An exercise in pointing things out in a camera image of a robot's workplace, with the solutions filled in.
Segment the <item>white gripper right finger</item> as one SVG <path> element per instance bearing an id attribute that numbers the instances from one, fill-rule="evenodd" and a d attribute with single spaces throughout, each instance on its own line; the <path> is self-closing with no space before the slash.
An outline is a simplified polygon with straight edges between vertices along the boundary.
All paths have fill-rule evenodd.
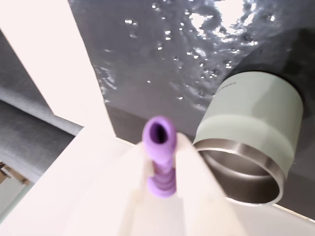
<path id="1" fill-rule="evenodd" d="M 241 235 L 241 222 L 224 191 L 182 133 L 177 134 L 176 182 L 188 236 Z"/>

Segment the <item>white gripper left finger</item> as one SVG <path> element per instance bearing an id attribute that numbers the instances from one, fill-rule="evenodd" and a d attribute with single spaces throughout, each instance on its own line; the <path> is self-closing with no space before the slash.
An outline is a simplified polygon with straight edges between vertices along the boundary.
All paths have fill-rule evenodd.
<path id="1" fill-rule="evenodd" d="M 173 235 L 174 198 L 157 188 L 153 163 L 143 143 L 119 159 L 115 173 L 117 235 Z"/>

